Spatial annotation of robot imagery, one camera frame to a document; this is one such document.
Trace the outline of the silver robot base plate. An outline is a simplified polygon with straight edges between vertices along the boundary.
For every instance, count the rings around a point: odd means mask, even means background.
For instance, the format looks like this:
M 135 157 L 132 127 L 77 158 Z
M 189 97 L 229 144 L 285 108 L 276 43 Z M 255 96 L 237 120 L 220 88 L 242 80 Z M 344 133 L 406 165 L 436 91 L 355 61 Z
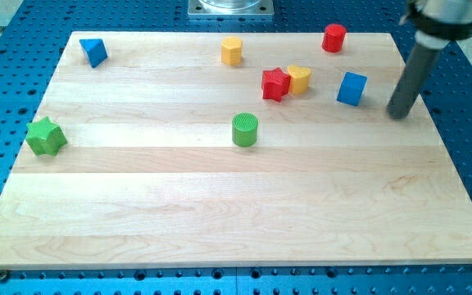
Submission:
M 273 16 L 273 0 L 188 0 L 188 15 L 208 16 Z

